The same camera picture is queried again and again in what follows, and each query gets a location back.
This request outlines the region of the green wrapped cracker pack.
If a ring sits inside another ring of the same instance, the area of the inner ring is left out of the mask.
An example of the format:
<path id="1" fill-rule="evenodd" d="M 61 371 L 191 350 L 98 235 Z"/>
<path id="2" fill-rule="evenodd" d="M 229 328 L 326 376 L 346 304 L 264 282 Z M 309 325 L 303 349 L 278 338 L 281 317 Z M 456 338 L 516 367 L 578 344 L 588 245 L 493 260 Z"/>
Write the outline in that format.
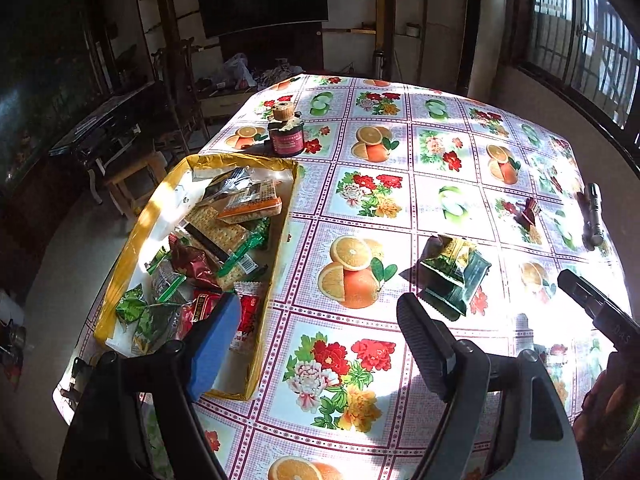
<path id="1" fill-rule="evenodd" d="M 267 270 L 254 252 L 268 248 L 271 220 L 262 218 L 228 224 L 217 219 L 212 206 L 194 208 L 180 224 L 190 245 L 203 249 L 213 263 L 216 282 L 228 292 L 235 283 L 258 281 Z"/>

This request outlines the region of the dark wooden bench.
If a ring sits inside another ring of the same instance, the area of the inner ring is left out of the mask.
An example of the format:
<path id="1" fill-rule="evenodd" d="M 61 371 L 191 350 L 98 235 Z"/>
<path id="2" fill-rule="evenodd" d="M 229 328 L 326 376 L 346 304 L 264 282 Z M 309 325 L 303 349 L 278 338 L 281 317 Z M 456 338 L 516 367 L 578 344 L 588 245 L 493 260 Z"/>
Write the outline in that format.
<path id="1" fill-rule="evenodd" d="M 142 122 L 160 104 L 160 84 L 150 81 L 120 96 L 111 96 L 66 133 L 48 151 L 51 157 L 70 157 L 88 174 L 89 191 L 103 204 L 96 185 L 106 167 L 125 153 L 142 133 Z"/>

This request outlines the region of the red gold snack packet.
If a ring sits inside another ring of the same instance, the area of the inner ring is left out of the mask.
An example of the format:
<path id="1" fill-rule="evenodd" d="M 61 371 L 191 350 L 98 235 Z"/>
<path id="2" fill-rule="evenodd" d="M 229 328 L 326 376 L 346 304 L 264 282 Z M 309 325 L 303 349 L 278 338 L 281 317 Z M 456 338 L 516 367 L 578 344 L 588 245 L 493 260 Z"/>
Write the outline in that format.
<path id="1" fill-rule="evenodd" d="M 176 338 L 183 340 L 195 323 L 206 320 L 212 314 L 221 296 L 221 292 L 214 290 L 195 289 L 193 299 L 181 307 Z"/>

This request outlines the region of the wooden stool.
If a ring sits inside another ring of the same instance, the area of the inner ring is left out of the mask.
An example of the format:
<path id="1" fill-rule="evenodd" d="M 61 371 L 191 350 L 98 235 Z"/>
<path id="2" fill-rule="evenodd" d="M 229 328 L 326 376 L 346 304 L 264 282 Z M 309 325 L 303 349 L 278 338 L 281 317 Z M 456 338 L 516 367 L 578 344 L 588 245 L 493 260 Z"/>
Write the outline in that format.
<path id="1" fill-rule="evenodd" d="M 157 185 L 166 177 L 167 162 L 158 151 L 122 155 L 106 170 L 104 188 L 122 216 L 136 221 Z"/>

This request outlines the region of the orange cracker package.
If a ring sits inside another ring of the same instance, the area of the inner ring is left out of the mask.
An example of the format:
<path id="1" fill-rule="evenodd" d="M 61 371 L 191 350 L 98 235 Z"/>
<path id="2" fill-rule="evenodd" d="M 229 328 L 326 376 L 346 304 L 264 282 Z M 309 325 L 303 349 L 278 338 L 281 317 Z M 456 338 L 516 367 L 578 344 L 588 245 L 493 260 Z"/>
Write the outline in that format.
<path id="1" fill-rule="evenodd" d="M 275 180 L 253 182 L 243 192 L 232 196 L 217 219 L 227 224 L 259 220 L 277 216 L 282 200 Z"/>

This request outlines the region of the green leaf snack packet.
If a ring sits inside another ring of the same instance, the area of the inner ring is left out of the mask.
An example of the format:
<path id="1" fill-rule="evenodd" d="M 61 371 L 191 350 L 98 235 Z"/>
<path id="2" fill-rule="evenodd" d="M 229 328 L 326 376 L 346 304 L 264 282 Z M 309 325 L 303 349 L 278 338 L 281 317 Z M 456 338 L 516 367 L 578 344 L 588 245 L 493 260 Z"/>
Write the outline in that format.
<path id="1" fill-rule="evenodd" d="M 174 302 L 150 304 L 144 298 L 141 284 L 126 290 L 116 304 L 115 313 L 122 326 L 134 328 L 130 352 L 134 356 L 146 356 L 174 338 L 181 308 L 181 304 Z"/>

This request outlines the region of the barred window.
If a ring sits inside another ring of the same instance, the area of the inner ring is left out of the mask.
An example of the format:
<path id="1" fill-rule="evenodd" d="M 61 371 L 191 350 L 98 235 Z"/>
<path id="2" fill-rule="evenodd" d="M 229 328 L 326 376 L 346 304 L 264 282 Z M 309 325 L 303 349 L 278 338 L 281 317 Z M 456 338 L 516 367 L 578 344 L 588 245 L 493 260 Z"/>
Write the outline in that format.
<path id="1" fill-rule="evenodd" d="M 639 45 L 608 0 L 533 0 L 526 61 L 626 127 L 639 85 Z"/>

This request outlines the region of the yellow green snack packet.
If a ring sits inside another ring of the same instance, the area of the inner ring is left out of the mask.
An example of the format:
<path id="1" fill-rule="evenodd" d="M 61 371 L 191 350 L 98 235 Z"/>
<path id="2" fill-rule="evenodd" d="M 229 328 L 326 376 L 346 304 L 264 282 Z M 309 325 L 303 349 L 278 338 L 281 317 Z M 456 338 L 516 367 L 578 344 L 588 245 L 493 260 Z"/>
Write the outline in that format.
<path id="1" fill-rule="evenodd" d="M 464 272 L 475 251 L 476 246 L 465 238 L 432 235 L 426 242 L 421 263 L 445 280 L 463 285 Z"/>

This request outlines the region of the clear green-edged snack packet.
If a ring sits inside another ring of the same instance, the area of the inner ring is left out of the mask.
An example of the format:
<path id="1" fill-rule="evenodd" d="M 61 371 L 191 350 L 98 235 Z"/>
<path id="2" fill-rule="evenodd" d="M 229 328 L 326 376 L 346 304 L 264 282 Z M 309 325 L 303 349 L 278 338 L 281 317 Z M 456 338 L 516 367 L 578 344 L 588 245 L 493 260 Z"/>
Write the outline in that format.
<path id="1" fill-rule="evenodd" d="M 153 304 L 185 304 L 186 297 L 181 287 L 186 284 L 186 276 L 174 270 L 171 252 L 161 247 L 145 265 L 151 277 L 151 300 Z"/>

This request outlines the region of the red white snack packet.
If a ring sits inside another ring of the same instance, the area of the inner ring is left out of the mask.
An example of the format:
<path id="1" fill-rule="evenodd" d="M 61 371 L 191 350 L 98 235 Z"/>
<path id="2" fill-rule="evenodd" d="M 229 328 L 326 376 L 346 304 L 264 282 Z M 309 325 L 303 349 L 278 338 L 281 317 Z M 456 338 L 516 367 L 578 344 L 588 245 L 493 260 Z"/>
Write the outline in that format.
<path id="1" fill-rule="evenodd" d="M 241 317 L 230 349 L 243 354 L 254 351 L 262 310 L 267 296 L 268 284 L 264 282 L 236 282 L 234 284 L 238 296 Z"/>

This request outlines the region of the dark foil snack packet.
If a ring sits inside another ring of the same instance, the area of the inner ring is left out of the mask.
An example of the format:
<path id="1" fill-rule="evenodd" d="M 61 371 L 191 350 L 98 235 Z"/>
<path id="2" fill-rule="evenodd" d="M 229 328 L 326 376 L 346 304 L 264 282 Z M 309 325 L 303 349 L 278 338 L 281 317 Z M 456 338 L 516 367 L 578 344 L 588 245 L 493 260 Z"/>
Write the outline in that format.
<path id="1" fill-rule="evenodd" d="M 203 207 L 216 203 L 218 200 L 225 200 L 245 191 L 251 184 L 250 168 L 234 168 L 213 178 L 212 182 L 207 185 L 203 197 L 195 206 Z"/>

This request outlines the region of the yellow edged cardboard box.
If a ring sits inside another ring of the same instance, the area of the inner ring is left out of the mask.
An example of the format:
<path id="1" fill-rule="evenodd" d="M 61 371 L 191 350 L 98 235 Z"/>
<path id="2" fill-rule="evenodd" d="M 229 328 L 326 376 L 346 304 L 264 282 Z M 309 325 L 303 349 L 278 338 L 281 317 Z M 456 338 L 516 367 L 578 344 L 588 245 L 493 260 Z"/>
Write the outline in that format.
<path id="1" fill-rule="evenodd" d="M 299 177 L 293 159 L 191 155 L 160 182 L 116 262 L 93 336 L 147 356 L 214 324 L 190 393 L 246 401 L 264 362 L 266 310 Z"/>

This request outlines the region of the floral fruit print tablecloth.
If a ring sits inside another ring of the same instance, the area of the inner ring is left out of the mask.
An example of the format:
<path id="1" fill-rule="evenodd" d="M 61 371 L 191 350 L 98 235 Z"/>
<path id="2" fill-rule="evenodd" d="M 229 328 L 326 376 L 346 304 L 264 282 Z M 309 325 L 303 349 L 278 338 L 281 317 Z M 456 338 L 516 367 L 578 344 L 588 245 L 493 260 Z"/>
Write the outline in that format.
<path id="1" fill-rule="evenodd" d="M 462 237 L 491 264 L 450 323 L 491 353 L 541 348 L 568 416 L 612 344 L 556 279 L 568 269 L 622 309 L 630 302 L 610 240 L 588 250 L 570 144 L 463 96 L 399 82 L 303 75 L 256 93 L 197 155 L 257 156 L 277 102 L 302 113 L 305 149 L 283 263 L 266 310 L 265 353 L 246 401 L 194 408 L 231 479 L 407 479 L 444 406 L 427 391 L 396 321 L 423 288 L 432 235 Z M 94 363 L 107 285 L 76 347 Z"/>

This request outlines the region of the dark red foil snack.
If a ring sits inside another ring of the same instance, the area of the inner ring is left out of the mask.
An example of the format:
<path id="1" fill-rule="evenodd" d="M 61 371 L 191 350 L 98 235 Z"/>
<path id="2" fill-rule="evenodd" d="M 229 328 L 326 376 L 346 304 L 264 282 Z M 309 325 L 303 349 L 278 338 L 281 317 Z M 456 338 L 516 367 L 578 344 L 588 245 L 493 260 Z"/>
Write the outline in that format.
<path id="1" fill-rule="evenodd" d="M 171 264 L 196 288 L 220 289 L 215 267 L 204 250 L 184 244 L 175 234 L 168 235 Z"/>

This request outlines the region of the dark green snack packet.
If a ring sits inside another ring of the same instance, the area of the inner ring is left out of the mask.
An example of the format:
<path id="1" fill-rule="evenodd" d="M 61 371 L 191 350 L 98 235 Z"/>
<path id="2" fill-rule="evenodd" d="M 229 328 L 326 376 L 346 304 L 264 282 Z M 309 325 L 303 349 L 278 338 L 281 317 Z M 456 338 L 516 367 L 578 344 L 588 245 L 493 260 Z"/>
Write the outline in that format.
<path id="1" fill-rule="evenodd" d="M 423 288 L 420 298 L 425 300 L 449 321 L 457 321 L 468 310 L 480 283 L 491 264 L 479 253 L 472 252 L 463 270 L 445 258 L 423 259 L 420 262 Z"/>

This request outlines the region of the dark jar with cork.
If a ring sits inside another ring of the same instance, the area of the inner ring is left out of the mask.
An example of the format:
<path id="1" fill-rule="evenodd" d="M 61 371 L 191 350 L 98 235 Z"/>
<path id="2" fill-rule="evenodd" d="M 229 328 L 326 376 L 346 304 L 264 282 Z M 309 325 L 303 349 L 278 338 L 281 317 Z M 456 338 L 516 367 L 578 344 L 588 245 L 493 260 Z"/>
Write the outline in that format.
<path id="1" fill-rule="evenodd" d="M 305 149 L 304 121 L 291 102 L 277 102 L 272 108 L 268 132 L 274 154 L 293 157 Z"/>

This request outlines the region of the black flashlight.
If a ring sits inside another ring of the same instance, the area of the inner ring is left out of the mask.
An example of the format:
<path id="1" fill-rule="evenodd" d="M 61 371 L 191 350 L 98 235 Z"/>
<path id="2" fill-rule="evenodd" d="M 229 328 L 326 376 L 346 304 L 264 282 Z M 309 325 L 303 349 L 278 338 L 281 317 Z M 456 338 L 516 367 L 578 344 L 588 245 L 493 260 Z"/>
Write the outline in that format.
<path id="1" fill-rule="evenodd" d="M 587 183 L 582 192 L 577 194 L 582 218 L 584 218 L 584 234 L 582 240 L 588 250 L 603 244 L 605 236 L 602 220 L 602 198 L 599 185 Z"/>

